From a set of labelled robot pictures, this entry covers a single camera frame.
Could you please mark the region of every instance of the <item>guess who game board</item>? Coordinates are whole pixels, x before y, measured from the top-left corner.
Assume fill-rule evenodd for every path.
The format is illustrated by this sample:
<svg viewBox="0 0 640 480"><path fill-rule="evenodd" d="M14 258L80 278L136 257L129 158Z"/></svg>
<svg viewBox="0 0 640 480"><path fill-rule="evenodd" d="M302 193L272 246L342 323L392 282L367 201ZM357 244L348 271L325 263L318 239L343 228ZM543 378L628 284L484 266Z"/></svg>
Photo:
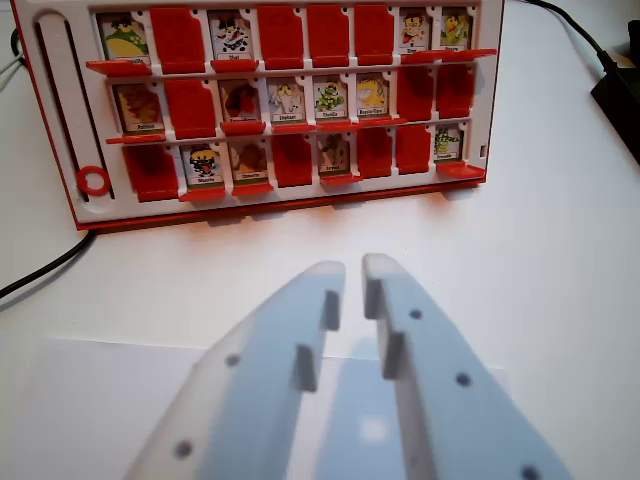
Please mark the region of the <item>guess who game board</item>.
<svg viewBox="0 0 640 480"><path fill-rule="evenodd" d="M13 0L80 229L474 186L502 0Z"/></svg>

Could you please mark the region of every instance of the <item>gripper jaw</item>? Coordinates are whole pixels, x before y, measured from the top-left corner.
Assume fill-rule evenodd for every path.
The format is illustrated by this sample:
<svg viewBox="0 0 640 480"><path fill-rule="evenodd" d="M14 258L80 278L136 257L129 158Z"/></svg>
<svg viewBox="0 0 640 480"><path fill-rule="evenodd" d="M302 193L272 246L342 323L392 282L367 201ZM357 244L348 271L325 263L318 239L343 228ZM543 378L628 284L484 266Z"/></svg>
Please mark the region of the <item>gripper jaw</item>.
<svg viewBox="0 0 640 480"><path fill-rule="evenodd" d="M340 324L344 277L341 263L310 267L210 348L127 478L283 479L302 392L317 388L326 331Z"/></svg>
<svg viewBox="0 0 640 480"><path fill-rule="evenodd" d="M384 378L394 381L408 479L565 480L571 476L395 260L363 259L365 316L377 321Z"/></svg>

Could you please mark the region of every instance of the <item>character card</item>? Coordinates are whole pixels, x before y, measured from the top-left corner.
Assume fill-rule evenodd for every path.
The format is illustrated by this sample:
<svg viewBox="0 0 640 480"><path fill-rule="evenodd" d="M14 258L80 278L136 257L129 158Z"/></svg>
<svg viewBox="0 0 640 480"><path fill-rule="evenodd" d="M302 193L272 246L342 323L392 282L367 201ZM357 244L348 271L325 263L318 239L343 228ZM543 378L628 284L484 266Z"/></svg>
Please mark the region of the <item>character card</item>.
<svg viewBox="0 0 640 480"><path fill-rule="evenodd" d="M208 143L180 147L189 188L224 186L220 154Z"/></svg>
<svg viewBox="0 0 640 480"><path fill-rule="evenodd" d="M318 135L318 174L339 175L349 173L349 142L341 133Z"/></svg>
<svg viewBox="0 0 640 480"><path fill-rule="evenodd" d="M347 118L347 86L338 75L314 77L313 98L316 120Z"/></svg>
<svg viewBox="0 0 640 480"><path fill-rule="evenodd" d="M209 12L209 28L216 60L253 59L251 25L237 10Z"/></svg>
<svg viewBox="0 0 640 480"><path fill-rule="evenodd" d="M293 77L270 78L267 90L271 123L304 122L304 92Z"/></svg>
<svg viewBox="0 0 640 480"><path fill-rule="evenodd" d="M229 142L229 156L235 184L268 181L267 156L255 141Z"/></svg>
<svg viewBox="0 0 640 480"><path fill-rule="evenodd" d="M147 85L114 85L113 91L124 133L164 130L158 95Z"/></svg>
<svg viewBox="0 0 640 480"><path fill-rule="evenodd" d="M98 29L107 60L126 58L149 63L149 48L144 27L130 12L100 13L96 15Z"/></svg>
<svg viewBox="0 0 640 480"><path fill-rule="evenodd" d="M356 108L359 117L378 117L389 113L389 82L381 73L358 74Z"/></svg>
<svg viewBox="0 0 640 480"><path fill-rule="evenodd" d="M398 50L400 55L420 52L429 48L431 36L430 17L426 8L401 8L400 9L400 39Z"/></svg>
<svg viewBox="0 0 640 480"><path fill-rule="evenodd" d="M457 125L436 127L434 161L462 160L463 132Z"/></svg>
<svg viewBox="0 0 640 480"><path fill-rule="evenodd" d="M471 48L472 23L465 7L442 7L440 47L455 52Z"/></svg>
<svg viewBox="0 0 640 480"><path fill-rule="evenodd" d="M247 80L220 80L218 85L226 122L260 120L258 91Z"/></svg>

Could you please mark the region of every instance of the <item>white table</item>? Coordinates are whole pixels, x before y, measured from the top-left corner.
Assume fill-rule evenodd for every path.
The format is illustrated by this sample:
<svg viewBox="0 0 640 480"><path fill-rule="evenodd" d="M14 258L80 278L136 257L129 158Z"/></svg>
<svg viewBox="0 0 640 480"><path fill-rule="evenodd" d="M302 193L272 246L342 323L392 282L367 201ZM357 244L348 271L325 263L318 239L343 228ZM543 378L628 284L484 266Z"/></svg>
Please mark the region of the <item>white table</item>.
<svg viewBox="0 0 640 480"><path fill-rule="evenodd" d="M558 3L605 47L640 18L637 0ZM12 27L0 13L0 62ZM359 269L364 253L383 252L486 364L507 369L515 402L576 478L635 478L640 168L589 95L595 55L567 28L507 2L480 188L103 235L55 281L3 303L0 451L42 337L204 347L322 259L348 271L326 354L375 357ZM0 94L0 145L4 286L81 237L24 70Z"/></svg>

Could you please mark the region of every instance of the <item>black wire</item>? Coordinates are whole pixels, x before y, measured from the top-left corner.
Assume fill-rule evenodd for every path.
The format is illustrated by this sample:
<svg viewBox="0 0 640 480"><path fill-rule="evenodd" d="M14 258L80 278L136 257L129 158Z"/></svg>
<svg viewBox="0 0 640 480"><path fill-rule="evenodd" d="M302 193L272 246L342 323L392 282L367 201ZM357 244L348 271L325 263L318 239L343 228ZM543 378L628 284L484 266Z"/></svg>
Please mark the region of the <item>black wire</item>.
<svg viewBox="0 0 640 480"><path fill-rule="evenodd" d="M23 277L20 280L13 282L11 285L7 285L6 287L4 287L2 290L0 290L0 299L6 297L10 293L15 292L19 288L22 288L25 285L28 285L34 280L37 280L43 275L46 275L50 271L58 268L60 265L63 265L64 263L68 262L76 255L87 250L93 243L93 240L96 238L96 234L97 234L96 230L89 230L87 234L84 236L84 238L80 240L80 242L78 242L78 244L75 247L73 247L71 250L69 250L67 253L60 255L53 262L49 263L48 265L45 265L41 269L36 270L35 272L30 273L26 277Z"/></svg>
<svg viewBox="0 0 640 480"><path fill-rule="evenodd" d="M578 22L576 22L573 18L571 18L571 15L569 15L567 12L565 12L563 9L561 9L557 5L554 5L553 3L544 2L542 0L523 0L523 1L530 3L531 5L537 5L539 7L543 7L543 8L546 8L547 10L551 10L552 12L557 13L562 18L564 18L567 21L567 23L571 25L571 27L573 27L573 29L576 32L582 35L584 39L587 42L589 42L589 45L591 45L596 52L600 53L603 51L602 47L598 45L598 42L596 42L593 39L593 37L589 35L584 28L578 25Z"/></svg>
<svg viewBox="0 0 640 480"><path fill-rule="evenodd" d="M18 44L20 44L20 46L22 47L22 42L20 41L20 34L18 33L18 29L14 28L13 32L11 33L11 51L16 57L22 53L18 48ZM25 60L24 55L20 57L19 61L23 67L27 66L27 61Z"/></svg>
<svg viewBox="0 0 640 480"><path fill-rule="evenodd" d="M598 55L598 60L600 60L600 63L604 67L605 72L613 73L618 69L618 65L616 64L616 62L614 62L613 59L609 56L609 54L605 52L600 45L598 45L598 42L596 42L593 39L593 37L589 35L584 28L578 25L578 22L576 22L573 18L571 18L571 15L569 15L563 9L561 9L557 5L554 5L553 3L545 2L543 0L522 0L522 1L530 3L531 5L537 5L538 7L546 8L547 10L551 10L552 12L555 12L558 15L560 15L562 18L566 20L566 22L569 25L571 25L571 27L576 32L582 35L582 37L589 43L589 45L593 47L593 49L596 51Z"/></svg>

